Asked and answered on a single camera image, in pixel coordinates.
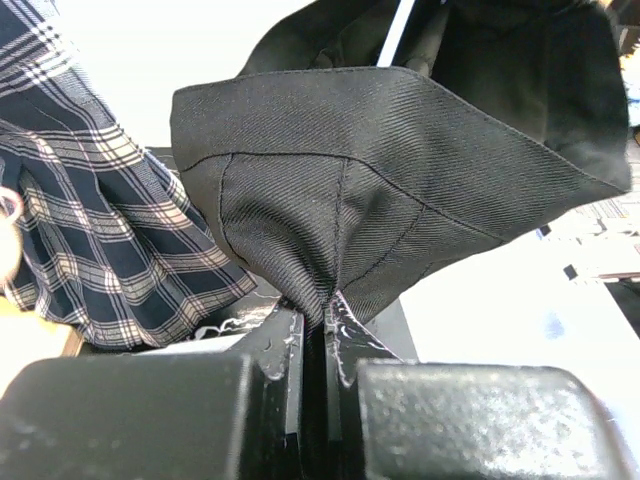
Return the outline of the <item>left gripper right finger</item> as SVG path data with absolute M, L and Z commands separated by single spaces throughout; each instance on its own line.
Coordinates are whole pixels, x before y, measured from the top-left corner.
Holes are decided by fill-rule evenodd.
M 325 313 L 343 479 L 635 479 L 604 405 L 555 367 L 403 361 L 341 295 Z

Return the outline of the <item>black skirt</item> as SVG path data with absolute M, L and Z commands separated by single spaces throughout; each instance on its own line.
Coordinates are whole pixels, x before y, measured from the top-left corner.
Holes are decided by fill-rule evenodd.
M 629 191 L 627 98 L 595 1 L 316 1 L 241 73 L 173 97 L 187 194 L 217 245 L 323 319 Z

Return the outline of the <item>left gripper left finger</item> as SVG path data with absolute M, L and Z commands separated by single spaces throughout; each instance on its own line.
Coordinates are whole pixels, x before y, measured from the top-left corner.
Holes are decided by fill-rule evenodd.
M 1 400 L 5 479 L 298 479 L 303 316 L 221 353 L 35 362 Z

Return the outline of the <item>blue hanger of black skirt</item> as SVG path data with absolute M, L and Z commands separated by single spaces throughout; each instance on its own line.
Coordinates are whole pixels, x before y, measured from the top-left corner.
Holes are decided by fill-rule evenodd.
M 400 0 L 380 50 L 376 66 L 385 68 L 393 64 L 402 36 L 409 22 L 415 0 Z

